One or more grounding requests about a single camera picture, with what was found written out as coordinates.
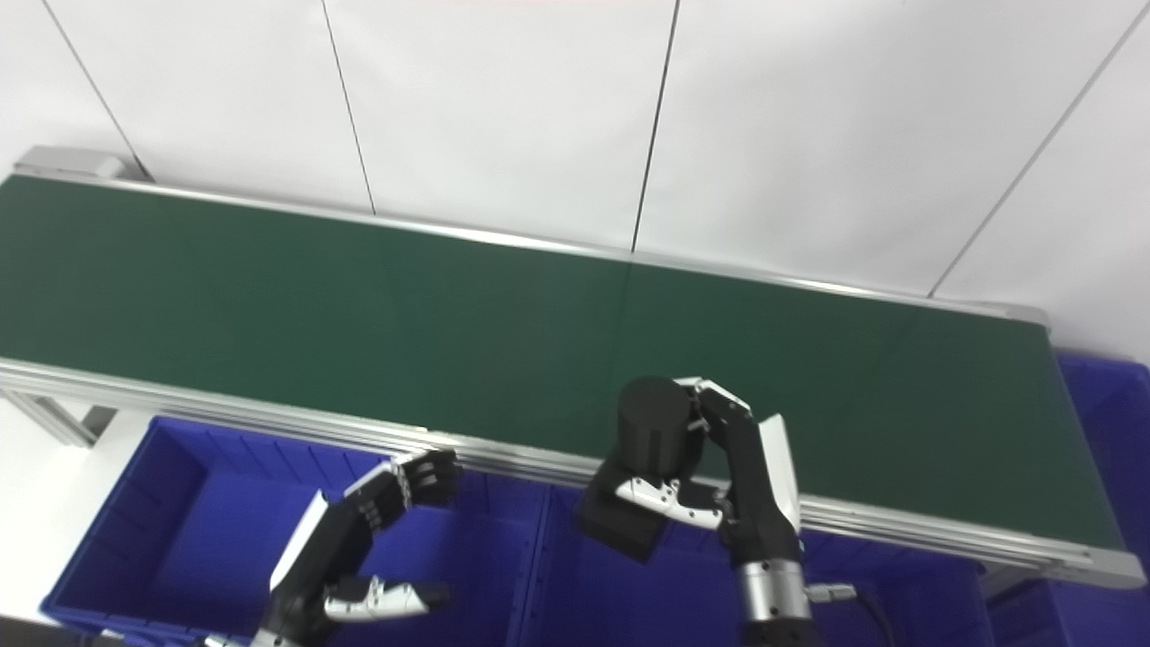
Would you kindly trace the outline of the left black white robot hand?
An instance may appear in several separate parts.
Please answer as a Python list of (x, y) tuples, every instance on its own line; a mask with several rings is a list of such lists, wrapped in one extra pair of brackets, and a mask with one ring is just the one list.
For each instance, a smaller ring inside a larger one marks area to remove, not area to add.
[(463, 468), (457, 452), (431, 449), (383, 460), (337, 500), (313, 496), (270, 578), (254, 646), (324, 646), (345, 624), (430, 614), (451, 602), (446, 581), (361, 576), (375, 537), (417, 504), (445, 507)]

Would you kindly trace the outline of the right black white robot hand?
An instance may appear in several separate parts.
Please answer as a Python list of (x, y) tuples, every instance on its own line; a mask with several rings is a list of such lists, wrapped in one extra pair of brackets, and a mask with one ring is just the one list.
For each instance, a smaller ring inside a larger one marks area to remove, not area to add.
[(638, 377), (618, 398), (616, 465), (607, 490), (627, 511), (723, 537), (735, 567), (798, 562), (800, 513), (780, 414), (751, 406), (710, 378)]

